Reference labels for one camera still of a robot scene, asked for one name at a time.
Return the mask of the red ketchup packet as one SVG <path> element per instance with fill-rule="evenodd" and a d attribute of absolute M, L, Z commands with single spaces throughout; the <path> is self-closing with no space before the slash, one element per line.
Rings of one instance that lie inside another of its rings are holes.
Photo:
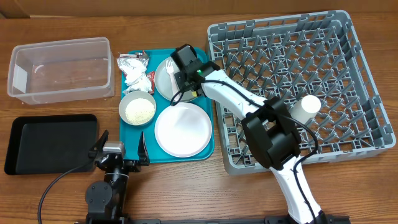
<path fill-rule="evenodd" d="M 151 87 L 151 89 L 148 91 L 148 93 L 153 95 L 155 92 L 155 72 L 152 71 L 152 72 L 147 73 L 146 77 L 149 79 L 150 87 Z"/>

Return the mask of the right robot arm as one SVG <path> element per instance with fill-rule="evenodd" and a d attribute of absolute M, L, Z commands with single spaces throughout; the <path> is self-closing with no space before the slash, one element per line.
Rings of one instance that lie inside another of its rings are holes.
<path fill-rule="evenodd" d="M 240 120 L 252 156 L 277 179 L 288 206 L 287 222 L 327 223 L 302 169 L 305 158 L 301 155 L 299 129 L 314 137 L 306 122 L 315 113 L 290 114 L 282 99 L 275 96 L 268 100 L 243 88 L 216 63 L 202 62 L 189 44 L 170 56 L 178 67 L 178 90 L 170 104 L 177 105 L 185 92 L 192 91 L 227 108 Z"/>

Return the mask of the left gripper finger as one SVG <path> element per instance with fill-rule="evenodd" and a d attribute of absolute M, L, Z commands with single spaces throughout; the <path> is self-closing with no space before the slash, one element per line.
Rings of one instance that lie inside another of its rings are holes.
<path fill-rule="evenodd" d="M 97 142 L 89 149 L 88 157 L 95 158 L 99 152 L 103 152 L 103 147 L 108 140 L 109 131 L 105 130 L 102 136 L 97 140 Z"/>
<path fill-rule="evenodd" d="M 146 140 L 145 140 L 143 131 L 141 132 L 137 155 L 139 156 L 139 164 L 141 166 L 149 166 L 150 165 L 150 159 L 149 159 L 149 155 L 147 152 Z"/>

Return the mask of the white rice pile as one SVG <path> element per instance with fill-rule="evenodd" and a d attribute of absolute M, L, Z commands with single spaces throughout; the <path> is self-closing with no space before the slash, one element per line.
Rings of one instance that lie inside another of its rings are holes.
<path fill-rule="evenodd" d="M 126 106 L 125 115 L 132 125 L 143 125 L 155 115 L 155 106 L 147 99 L 137 98 Z"/>

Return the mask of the white plastic fork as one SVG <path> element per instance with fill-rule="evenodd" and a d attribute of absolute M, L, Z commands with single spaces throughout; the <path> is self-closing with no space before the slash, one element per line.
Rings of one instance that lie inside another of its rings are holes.
<path fill-rule="evenodd" d="M 175 95 L 178 92 L 178 86 L 177 86 L 177 82 L 175 81 L 175 76 L 174 76 L 175 71 L 174 71 L 174 66 L 173 66 L 171 59 L 168 59 L 166 61 L 165 68 L 166 68 L 166 72 L 169 74 L 169 77 L 170 77 L 172 93 L 173 93 L 173 95 Z"/>

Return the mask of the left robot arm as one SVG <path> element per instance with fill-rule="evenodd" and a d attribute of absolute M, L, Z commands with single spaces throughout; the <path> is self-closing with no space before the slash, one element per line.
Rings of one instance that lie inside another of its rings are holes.
<path fill-rule="evenodd" d="M 105 131 L 90 148 L 88 157 L 94 165 L 104 171 L 104 179 L 92 183 L 86 190 L 88 213 L 85 223 L 127 223 L 129 215 L 124 213 L 127 184 L 131 172 L 140 172 L 142 166 L 150 164 L 144 133 L 141 133 L 136 160 L 126 159 L 124 143 L 110 141 Z"/>

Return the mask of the silver foil wrapper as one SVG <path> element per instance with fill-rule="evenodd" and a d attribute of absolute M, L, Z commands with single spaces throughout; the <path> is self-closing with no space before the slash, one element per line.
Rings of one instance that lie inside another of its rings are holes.
<path fill-rule="evenodd" d="M 149 55 L 145 51 L 133 54 L 120 54 L 117 59 L 119 68 L 147 68 Z"/>

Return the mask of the pink plate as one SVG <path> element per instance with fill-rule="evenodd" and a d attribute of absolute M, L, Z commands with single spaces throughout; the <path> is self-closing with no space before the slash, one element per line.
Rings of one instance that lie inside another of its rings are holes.
<path fill-rule="evenodd" d="M 174 157 L 192 157 L 202 152 L 213 135 L 207 113 L 192 103 L 178 103 L 164 109 L 155 122 L 155 139 Z"/>

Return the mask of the white napkin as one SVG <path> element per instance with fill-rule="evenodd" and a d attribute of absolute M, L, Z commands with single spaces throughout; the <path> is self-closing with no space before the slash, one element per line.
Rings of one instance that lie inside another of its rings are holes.
<path fill-rule="evenodd" d="M 147 92 L 151 89 L 150 81 L 146 77 L 147 68 L 120 68 L 125 76 L 124 83 L 127 88 L 123 90 L 123 93 L 127 95 L 133 91 L 144 91 Z"/>

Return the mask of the grey bowl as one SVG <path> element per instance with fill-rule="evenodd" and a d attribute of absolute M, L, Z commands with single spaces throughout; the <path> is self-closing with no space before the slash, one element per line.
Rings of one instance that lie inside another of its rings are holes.
<path fill-rule="evenodd" d="M 131 92 L 131 93 L 128 93 L 126 96 L 124 96 L 124 97 L 122 98 L 122 100 L 121 100 L 121 102 L 120 102 L 120 104 L 119 104 L 119 115 L 120 115 L 121 119 L 122 119 L 125 123 L 130 124 L 130 125 L 132 125 L 132 124 L 127 120 L 126 115 L 125 115 L 126 106 L 127 106 L 132 100 L 135 100 L 135 99 L 137 99 L 137 98 L 144 98 L 144 99 L 149 100 L 149 101 L 155 106 L 155 111 L 156 111 L 156 102 L 155 102 L 155 99 L 154 99 L 149 93 L 144 92 L 144 91 L 133 91 L 133 92 Z"/>

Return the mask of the grey plate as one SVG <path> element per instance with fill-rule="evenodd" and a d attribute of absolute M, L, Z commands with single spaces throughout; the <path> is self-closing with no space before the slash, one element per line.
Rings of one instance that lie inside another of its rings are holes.
<path fill-rule="evenodd" d="M 167 57 L 160 63 L 155 71 L 155 87 L 160 95 L 170 101 L 174 96 L 174 93 L 172 91 L 171 79 L 166 69 L 167 61 L 171 61 L 174 73 L 179 72 L 179 68 L 177 67 L 176 63 L 171 57 Z"/>

